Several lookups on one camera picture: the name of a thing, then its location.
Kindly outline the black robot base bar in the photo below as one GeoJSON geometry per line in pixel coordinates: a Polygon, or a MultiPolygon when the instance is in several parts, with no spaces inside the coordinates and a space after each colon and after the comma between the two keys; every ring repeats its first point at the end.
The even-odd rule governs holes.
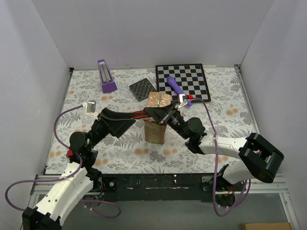
{"type": "Polygon", "coordinates": [[[211,202],[213,173],[102,174],[92,193],[105,201],[211,202]]]}

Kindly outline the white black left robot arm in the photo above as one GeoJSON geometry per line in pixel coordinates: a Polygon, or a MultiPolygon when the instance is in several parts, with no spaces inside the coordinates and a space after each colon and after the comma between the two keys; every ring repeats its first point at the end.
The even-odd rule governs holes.
{"type": "Polygon", "coordinates": [[[94,146],[111,134],[121,137],[134,123],[134,113],[104,108],[88,132],[74,132],[69,142],[69,158],[64,173],[53,180],[53,187],[33,208],[22,214],[25,230],[60,230],[67,216],[89,191],[102,186],[102,173],[93,168],[98,152],[94,146]]]}

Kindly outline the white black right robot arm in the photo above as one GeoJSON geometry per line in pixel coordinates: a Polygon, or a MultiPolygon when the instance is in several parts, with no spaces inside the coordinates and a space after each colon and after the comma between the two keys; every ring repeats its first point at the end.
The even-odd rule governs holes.
{"type": "Polygon", "coordinates": [[[198,117],[185,120],[174,104],[165,107],[146,107],[145,112],[159,124],[167,124],[186,140],[186,147],[196,154],[215,154],[240,159],[239,163],[224,165],[207,185],[216,191],[257,179],[270,184],[284,160],[284,155],[259,133],[246,138],[224,138],[206,133],[198,117]]]}

